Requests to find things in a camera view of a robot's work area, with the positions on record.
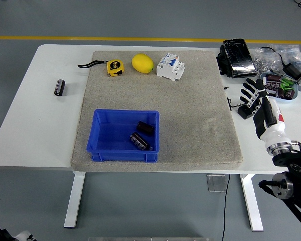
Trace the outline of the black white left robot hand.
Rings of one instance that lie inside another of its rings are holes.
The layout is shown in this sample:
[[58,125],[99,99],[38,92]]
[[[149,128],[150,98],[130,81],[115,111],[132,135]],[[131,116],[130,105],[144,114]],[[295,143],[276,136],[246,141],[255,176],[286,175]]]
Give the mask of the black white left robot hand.
[[1,229],[0,227],[0,241],[37,241],[32,233],[28,230],[20,232],[16,236],[12,236],[6,229]]

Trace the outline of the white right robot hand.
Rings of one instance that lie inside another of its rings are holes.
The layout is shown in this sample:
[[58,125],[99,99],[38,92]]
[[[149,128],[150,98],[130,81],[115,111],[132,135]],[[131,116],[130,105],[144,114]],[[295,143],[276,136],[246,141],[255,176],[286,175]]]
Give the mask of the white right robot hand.
[[258,138],[265,143],[269,155],[292,151],[290,138],[285,133],[285,123],[276,99],[270,97],[263,81],[247,78],[241,89],[240,100],[243,104],[238,113],[243,119],[253,117]]

